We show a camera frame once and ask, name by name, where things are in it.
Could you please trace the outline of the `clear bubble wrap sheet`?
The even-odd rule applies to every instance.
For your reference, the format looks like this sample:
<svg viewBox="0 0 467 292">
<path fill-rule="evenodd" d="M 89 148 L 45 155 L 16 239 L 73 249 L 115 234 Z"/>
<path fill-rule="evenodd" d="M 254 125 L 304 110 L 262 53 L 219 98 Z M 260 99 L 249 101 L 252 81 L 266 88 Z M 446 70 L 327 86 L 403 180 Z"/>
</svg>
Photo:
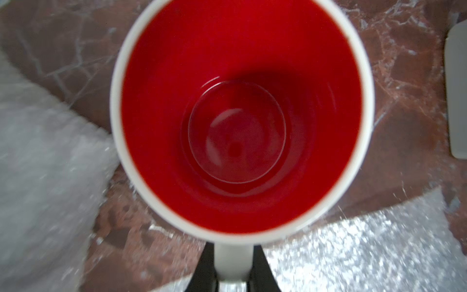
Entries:
<svg viewBox="0 0 467 292">
<path fill-rule="evenodd" d="M 1 290 L 76 292 L 119 165 L 105 130 L 1 56 Z"/>
<path fill-rule="evenodd" d="M 464 292 L 467 258 L 437 187 L 265 248 L 284 292 Z"/>
</svg>

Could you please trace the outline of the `white mug red inside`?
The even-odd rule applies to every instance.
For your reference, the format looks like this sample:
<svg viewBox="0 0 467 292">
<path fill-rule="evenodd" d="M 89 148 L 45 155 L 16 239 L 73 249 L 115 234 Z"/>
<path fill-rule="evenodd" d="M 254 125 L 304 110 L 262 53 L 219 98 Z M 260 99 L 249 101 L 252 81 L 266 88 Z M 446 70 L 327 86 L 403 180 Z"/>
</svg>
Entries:
<svg viewBox="0 0 467 292">
<path fill-rule="evenodd" d="M 124 170 L 165 221 L 214 244 L 218 281 L 344 195 L 375 111 L 363 43 L 333 1 L 152 1 L 114 68 Z"/>
</svg>

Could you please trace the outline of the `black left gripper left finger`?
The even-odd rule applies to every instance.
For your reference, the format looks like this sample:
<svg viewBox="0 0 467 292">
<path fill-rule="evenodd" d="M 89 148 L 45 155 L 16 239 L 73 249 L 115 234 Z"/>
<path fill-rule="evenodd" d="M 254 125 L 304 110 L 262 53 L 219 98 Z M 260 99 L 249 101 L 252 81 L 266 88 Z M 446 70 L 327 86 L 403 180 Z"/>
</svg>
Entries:
<svg viewBox="0 0 467 292">
<path fill-rule="evenodd" d="M 214 244 L 206 243 L 185 292 L 218 292 L 214 267 Z"/>
</svg>

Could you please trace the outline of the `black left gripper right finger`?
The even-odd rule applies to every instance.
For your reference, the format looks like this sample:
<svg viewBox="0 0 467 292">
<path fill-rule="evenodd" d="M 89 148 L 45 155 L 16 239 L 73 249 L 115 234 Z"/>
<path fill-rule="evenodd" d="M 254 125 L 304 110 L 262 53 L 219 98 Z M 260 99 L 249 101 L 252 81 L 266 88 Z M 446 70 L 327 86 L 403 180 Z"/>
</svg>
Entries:
<svg viewBox="0 0 467 292">
<path fill-rule="evenodd" d="M 254 247 L 248 292 L 281 292 L 260 245 Z"/>
</svg>

